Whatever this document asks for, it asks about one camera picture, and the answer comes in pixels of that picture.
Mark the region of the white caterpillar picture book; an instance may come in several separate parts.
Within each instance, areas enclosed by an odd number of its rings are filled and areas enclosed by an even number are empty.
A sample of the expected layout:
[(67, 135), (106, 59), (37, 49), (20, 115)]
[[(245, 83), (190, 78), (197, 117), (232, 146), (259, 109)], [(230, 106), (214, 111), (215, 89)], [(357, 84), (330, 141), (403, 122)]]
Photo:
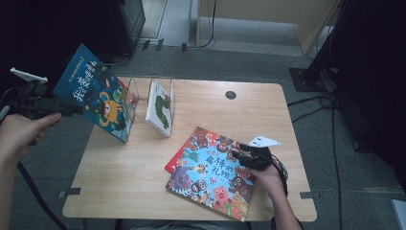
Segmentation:
[(149, 86), (146, 121), (170, 137), (172, 128), (172, 95), (159, 81), (152, 80)]

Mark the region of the light wooden cabinet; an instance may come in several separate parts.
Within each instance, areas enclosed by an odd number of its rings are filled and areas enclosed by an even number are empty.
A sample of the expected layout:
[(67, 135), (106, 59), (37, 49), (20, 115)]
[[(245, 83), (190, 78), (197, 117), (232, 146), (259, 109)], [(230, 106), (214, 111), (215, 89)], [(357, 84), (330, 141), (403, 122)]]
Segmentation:
[(197, 0), (196, 43), (200, 18), (211, 17), (292, 24), (304, 55), (325, 26), (333, 21), (343, 0)]

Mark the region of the black metal stand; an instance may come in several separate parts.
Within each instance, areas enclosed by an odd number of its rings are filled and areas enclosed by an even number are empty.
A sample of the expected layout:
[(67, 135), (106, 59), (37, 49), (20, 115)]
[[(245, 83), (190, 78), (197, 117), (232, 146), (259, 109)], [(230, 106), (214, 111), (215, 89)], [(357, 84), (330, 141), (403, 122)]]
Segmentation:
[(327, 40), (311, 64), (306, 69), (289, 69), (289, 74), (297, 91), (327, 91), (322, 72), (333, 65), (337, 65), (340, 61), (338, 44), (344, 40), (343, 35), (356, 2), (357, 0), (344, 0), (344, 4), (338, 12), (334, 29), (327, 36)]

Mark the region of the person's right hand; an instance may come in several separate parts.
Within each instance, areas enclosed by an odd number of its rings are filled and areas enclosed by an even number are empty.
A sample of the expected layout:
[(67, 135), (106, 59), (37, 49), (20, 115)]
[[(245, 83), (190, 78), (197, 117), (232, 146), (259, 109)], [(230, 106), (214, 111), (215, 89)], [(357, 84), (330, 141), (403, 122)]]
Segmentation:
[(273, 162), (264, 171), (250, 170), (259, 181), (259, 184), (269, 194), (271, 199), (286, 198), (280, 173), (282, 168), (279, 163)]

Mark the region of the dark blue monster picture book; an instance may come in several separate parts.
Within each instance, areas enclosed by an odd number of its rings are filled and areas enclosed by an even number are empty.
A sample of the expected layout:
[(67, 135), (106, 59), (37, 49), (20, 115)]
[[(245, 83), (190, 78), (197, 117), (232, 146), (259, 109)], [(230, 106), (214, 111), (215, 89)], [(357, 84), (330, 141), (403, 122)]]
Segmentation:
[(53, 93), (64, 102), (79, 106), (87, 119), (127, 142), (138, 95), (84, 44), (77, 48)]

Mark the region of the white box corner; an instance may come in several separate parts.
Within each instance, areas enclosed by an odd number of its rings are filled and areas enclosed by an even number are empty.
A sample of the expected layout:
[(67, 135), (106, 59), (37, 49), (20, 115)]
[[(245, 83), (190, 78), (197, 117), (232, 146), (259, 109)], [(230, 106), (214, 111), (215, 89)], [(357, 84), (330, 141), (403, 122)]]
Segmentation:
[(406, 230), (406, 201), (392, 199), (391, 202), (399, 230)]

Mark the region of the person's left hand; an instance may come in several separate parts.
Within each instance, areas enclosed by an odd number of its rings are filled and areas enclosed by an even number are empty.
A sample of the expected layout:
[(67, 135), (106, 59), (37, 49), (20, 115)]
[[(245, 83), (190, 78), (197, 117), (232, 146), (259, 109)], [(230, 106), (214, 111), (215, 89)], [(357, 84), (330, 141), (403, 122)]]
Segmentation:
[(54, 126), (61, 119), (56, 112), (37, 120), (22, 115), (8, 115), (0, 125), (0, 159), (18, 161), (29, 150), (29, 144), (41, 141), (47, 127)]

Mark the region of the clear acrylic book rack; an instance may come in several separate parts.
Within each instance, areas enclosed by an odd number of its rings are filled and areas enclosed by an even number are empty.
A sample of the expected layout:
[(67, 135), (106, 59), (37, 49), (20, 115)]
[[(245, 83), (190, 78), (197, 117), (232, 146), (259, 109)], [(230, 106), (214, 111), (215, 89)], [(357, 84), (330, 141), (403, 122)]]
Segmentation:
[(173, 78), (169, 77), (151, 77), (151, 78), (126, 78), (124, 79), (125, 82), (128, 83), (129, 89), (133, 92), (136, 96), (137, 105), (136, 105), (136, 120), (146, 121), (146, 113), (147, 113), (147, 102), (148, 102), (148, 93), (149, 93), (149, 86), (152, 80), (157, 80), (161, 83), (161, 85), (172, 95), (172, 120), (173, 120), (173, 111), (174, 111), (174, 80)]

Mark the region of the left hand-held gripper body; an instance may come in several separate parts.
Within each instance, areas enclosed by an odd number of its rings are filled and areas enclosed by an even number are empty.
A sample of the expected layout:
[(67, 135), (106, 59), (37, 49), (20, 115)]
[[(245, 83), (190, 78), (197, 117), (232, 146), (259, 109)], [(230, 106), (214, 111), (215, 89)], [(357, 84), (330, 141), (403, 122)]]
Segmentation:
[(67, 104), (56, 97), (46, 97), (48, 79), (12, 67), (11, 72), (27, 83), (22, 86), (16, 98), (9, 104), (12, 114), (20, 114), (37, 120), (49, 114), (60, 112)]

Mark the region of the black cabinet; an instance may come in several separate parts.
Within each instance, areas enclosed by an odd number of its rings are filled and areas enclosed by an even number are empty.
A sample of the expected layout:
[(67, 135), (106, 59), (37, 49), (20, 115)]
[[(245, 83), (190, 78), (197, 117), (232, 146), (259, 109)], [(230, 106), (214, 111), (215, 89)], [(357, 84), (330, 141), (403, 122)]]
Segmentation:
[(109, 0), (121, 52), (132, 55), (146, 22), (142, 0)]

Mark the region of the light blue animal picture book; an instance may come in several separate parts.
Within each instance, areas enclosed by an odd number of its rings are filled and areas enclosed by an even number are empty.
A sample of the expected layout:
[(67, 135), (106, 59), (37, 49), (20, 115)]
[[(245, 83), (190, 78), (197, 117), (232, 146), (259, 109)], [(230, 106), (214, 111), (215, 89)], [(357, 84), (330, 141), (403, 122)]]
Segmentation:
[(187, 141), (182, 155), (185, 164), (174, 170), (166, 188), (244, 221), (256, 178), (232, 155), (232, 150), (239, 150), (239, 142), (199, 126)]

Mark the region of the black curtain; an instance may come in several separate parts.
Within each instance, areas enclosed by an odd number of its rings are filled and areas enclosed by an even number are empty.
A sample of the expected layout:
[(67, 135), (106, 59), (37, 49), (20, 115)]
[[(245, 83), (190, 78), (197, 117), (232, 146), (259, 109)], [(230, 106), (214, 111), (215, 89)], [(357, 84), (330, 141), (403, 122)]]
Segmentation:
[(105, 0), (0, 0), (0, 94), (24, 83), (12, 67), (46, 77), (52, 88), (81, 43), (108, 54), (106, 6)]
[(348, 0), (333, 47), (356, 148), (377, 153), (406, 189), (406, 0)]

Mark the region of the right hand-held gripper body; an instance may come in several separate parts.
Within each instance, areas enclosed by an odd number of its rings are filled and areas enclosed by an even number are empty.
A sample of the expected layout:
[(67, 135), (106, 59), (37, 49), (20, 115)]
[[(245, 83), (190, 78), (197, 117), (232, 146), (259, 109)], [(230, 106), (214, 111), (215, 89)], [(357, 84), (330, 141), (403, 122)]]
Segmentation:
[(266, 170), (269, 165), (276, 162), (277, 158), (271, 153), (270, 147), (279, 146), (280, 141), (257, 135), (247, 146), (253, 147), (253, 152), (247, 152), (246, 159), (242, 165), (257, 171)]

